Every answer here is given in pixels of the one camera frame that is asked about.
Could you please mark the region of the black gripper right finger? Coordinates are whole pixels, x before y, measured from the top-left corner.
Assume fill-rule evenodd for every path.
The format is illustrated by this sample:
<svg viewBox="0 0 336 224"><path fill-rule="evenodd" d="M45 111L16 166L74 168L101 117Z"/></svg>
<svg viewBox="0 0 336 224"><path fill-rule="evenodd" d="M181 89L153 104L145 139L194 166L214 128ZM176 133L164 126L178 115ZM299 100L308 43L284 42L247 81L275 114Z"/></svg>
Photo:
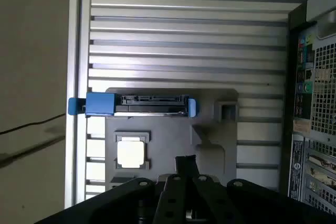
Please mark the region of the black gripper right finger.
<svg viewBox="0 0 336 224"><path fill-rule="evenodd" d="M199 173L194 155L186 157L185 168L209 223L335 223L331 214L244 179L223 186Z"/></svg>

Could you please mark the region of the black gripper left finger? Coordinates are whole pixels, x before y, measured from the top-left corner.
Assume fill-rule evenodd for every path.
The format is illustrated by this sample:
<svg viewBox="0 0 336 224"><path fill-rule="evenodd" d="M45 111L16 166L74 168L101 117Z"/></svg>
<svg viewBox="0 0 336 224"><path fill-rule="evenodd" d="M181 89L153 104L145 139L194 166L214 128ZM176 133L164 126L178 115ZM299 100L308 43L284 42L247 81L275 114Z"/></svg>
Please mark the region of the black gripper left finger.
<svg viewBox="0 0 336 224"><path fill-rule="evenodd" d="M185 174L134 178L40 223L185 223L186 185Z"/></svg>

